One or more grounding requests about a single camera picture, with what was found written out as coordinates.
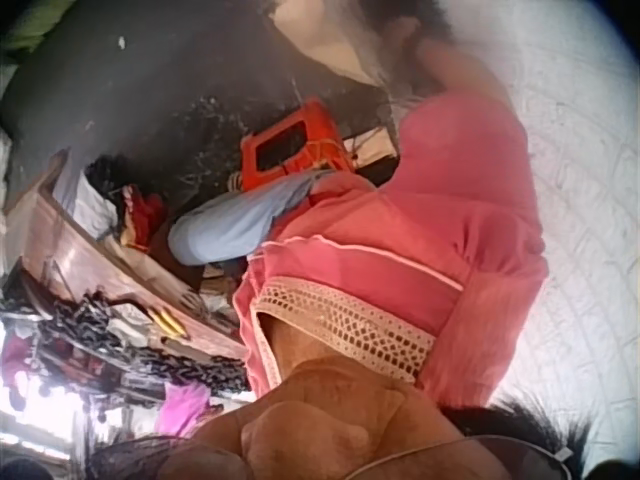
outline white wall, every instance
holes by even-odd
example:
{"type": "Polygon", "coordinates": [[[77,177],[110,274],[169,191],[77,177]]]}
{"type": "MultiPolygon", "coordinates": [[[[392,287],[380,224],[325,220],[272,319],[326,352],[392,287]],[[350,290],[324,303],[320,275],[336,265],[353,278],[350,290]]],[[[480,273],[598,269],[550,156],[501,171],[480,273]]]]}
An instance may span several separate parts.
{"type": "Polygon", "coordinates": [[[497,398],[593,418],[590,465],[637,461],[637,65],[586,1],[442,3],[510,85],[551,268],[497,398]]]}

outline eyeglasses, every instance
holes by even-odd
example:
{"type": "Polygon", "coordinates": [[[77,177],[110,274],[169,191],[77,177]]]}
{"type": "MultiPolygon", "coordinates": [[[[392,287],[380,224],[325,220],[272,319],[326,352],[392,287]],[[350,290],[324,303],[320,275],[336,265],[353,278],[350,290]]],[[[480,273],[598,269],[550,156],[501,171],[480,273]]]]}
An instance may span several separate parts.
{"type": "MultiPolygon", "coordinates": [[[[141,439],[94,454],[88,480],[253,480],[237,455],[188,440],[141,439]]],[[[500,436],[467,437],[383,458],[345,480],[571,480],[563,458],[500,436]]]]}

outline white cloth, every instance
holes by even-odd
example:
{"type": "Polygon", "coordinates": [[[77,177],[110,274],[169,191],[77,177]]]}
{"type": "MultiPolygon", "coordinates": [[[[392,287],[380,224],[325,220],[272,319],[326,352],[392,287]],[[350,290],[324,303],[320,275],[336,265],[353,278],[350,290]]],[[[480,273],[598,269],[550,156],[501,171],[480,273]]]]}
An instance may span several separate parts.
{"type": "Polygon", "coordinates": [[[116,207],[91,186],[84,172],[80,174],[73,219],[93,238],[100,238],[118,223],[116,207]]]}

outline orange stool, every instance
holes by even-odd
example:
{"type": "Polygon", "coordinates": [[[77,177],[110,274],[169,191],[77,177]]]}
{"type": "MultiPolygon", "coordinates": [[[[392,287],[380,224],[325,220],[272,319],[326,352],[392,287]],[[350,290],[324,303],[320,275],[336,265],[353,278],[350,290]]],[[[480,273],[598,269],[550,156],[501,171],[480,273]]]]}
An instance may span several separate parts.
{"type": "Polygon", "coordinates": [[[242,139],[242,190],[248,192],[273,182],[290,173],[321,168],[325,165],[334,170],[353,172],[353,163],[344,148],[329,111],[318,99],[308,100],[300,110],[256,135],[242,139]],[[258,168],[260,147],[270,141],[285,139],[296,129],[303,128],[306,143],[293,156],[283,159],[280,165],[268,170],[258,168]]]}

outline pink garment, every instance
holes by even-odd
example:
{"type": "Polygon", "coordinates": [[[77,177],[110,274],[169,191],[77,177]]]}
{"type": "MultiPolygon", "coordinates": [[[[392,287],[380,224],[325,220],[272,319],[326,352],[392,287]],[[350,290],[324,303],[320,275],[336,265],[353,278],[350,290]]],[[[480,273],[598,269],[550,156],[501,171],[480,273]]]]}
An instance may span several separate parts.
{"type": "Polygon", "coordinates": [[[209,388],[201,383],[185,387],[166,383],[165,393],[166,399],[156,420],[156,433],[176,437],[188,436],[209,409],[209,388]]]}
{"type": "Polygon", "coordinates": [[[411,112],[399,137],[388,184],[324,177],[249,259],[235,304],[258,396],[273,365],[250,305],[275,277],[333,287],[434,335],[416,386],[441,404],[484,405],[504,376],[548,273],[526,133],[501,104],[447,93],[411,112]]]}
{"type": "Polygon", "coordinates": [[[29,358],[32,338],[20,338],[15,333],[8,331],[0,356],[0,371],[5,387],[16,385],[16,375],[26,372],[29,366],[25,363],[29,358]]]}

